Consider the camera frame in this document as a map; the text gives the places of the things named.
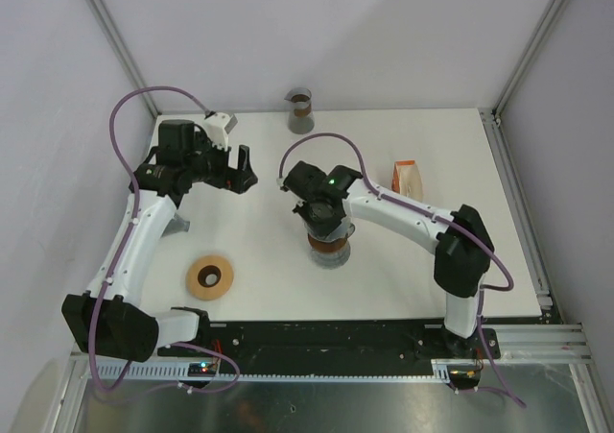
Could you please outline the clear ribbed glass server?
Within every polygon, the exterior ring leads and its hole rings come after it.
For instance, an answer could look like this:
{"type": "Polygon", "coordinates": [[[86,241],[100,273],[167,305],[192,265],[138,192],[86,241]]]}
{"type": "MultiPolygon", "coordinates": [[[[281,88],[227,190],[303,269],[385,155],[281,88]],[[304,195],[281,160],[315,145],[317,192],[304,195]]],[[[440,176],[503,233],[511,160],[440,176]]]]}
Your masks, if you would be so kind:
{"type": "Polygon", "coordinates": [[[343,266],[351,255],[349,244],[344,245],[338,251],[332,253],[321,253],[315,249],[310,250],[311,260],[319,267],[326,270],[333,270],[343,266]]]}

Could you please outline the grey glass carafe with collar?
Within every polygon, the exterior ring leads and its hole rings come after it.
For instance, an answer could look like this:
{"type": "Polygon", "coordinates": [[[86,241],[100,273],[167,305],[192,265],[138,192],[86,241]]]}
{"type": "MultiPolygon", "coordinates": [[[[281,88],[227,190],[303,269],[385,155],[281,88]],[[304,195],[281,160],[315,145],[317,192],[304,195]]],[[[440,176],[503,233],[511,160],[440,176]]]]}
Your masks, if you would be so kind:
{"type": "Polygon", "coordinates": [[[311,90],[306,87],[293,88],[285,95],[284,100],[289,106],[289,131],[298,135],[311,132],[315,126],[311,90]]]}

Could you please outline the blue ribbed cone dripper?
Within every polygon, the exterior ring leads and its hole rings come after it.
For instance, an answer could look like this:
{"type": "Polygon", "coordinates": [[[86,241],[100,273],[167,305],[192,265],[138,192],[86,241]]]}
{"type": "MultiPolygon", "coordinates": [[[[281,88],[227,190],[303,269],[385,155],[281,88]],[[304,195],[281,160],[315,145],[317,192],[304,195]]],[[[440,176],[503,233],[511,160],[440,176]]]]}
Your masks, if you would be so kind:
{"type": "Polygon", "coordinates": [[[328,238],[331,242],[334,242],[338,239],[346,239],[350,237],[354,233],[354,231],[355,231],[354,223],[349,219],[343,220],[333,230],[333,232],[328,236],[328,238]]]}

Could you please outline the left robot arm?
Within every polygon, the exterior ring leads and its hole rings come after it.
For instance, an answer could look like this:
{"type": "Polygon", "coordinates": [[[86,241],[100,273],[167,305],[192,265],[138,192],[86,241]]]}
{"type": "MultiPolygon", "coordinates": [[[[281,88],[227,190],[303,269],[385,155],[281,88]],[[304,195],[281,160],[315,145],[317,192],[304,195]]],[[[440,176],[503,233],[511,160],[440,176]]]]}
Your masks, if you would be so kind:
{"type": "Polygon", "coordinates": [[[150,315],[141,299],[157,244],[192,186],[243,194],[258,182],[248,146],[239,147],[235,166],[229,163],[228,136],[236,124],[235,115],[221,112],[158,124],[156,144],[133,172],[125,215],[103,265],[82,294],[63,301],[62,316],[81,351],[145,362],[175,342],[194,356],[210,349],[212,333],[200,325],[204,313],[175,307],[150,315]]]}

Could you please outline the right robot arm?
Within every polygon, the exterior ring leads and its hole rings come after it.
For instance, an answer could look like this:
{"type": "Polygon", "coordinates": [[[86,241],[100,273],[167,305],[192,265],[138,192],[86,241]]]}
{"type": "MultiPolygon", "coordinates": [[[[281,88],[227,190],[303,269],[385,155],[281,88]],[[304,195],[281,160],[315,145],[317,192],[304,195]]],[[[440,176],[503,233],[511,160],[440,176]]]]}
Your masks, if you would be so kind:
{"type": "Polygon", "coordinates": [[[278,184],[296,197],[293,212],[307,231],[313,261],[323,268],[347,262],[357,220],[399,234],[430,253],[434,281],[445,293],[444,349],[464,357],[477,346],[479,289],[493,244],[475,208],[430,208],[376,186],[366,174],[343,165],[325,173],[300,161],[278,184]]]}

